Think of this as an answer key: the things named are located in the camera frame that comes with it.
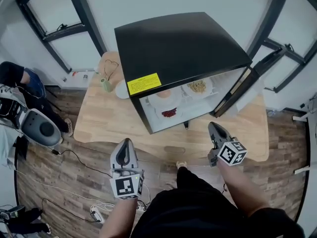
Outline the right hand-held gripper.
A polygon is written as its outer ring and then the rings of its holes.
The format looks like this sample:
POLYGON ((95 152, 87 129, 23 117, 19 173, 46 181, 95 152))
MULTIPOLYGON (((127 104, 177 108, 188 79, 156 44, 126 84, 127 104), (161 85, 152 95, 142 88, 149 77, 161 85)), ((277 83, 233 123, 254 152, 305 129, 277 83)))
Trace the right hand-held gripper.
POLYGON ((229 166, 240 164, 247 155, 247 149, 236 137, 216 122, 210 122, 208 125, 213 148, 208 154, 208 160, 214 167, 218 160, 224 161, 229 166))

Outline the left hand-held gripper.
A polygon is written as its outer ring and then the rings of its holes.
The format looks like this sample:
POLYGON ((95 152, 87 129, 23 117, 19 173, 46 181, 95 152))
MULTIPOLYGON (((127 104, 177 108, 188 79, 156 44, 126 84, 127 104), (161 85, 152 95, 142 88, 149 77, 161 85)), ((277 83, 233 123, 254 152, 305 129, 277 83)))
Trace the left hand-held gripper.
POLYGON ((142 195, 144 170, 129 138, 122 140, 110 156, 110 185, 115 198, 133 199, 142 195))

